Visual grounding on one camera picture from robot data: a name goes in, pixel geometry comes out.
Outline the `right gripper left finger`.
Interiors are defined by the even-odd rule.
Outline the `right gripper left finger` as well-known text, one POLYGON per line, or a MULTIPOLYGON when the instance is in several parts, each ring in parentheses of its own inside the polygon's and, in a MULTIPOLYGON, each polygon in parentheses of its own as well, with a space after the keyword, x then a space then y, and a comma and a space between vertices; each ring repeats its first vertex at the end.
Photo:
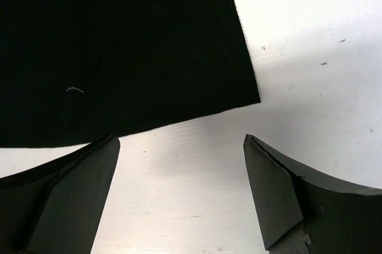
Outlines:
POLYGON ((110 135, 1 178, 1 253, 90 253, 119 150, 110 135))

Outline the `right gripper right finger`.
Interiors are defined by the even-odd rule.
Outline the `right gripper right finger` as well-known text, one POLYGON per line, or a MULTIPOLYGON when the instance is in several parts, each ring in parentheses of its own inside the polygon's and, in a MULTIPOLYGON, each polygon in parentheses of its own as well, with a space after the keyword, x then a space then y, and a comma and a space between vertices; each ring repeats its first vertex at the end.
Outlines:
POLYGON ((317 171, 253 135, 245 163, 269 253, 380 253, 381 190, 317 171))

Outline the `black t shirt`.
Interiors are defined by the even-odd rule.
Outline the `black t shirt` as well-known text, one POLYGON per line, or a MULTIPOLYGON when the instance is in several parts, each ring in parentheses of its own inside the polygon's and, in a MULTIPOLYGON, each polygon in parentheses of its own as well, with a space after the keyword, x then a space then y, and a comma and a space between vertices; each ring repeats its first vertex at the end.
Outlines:
POLYGON ((1 0, 1 146, 120 137, 260 102, 234 0, 1 0))

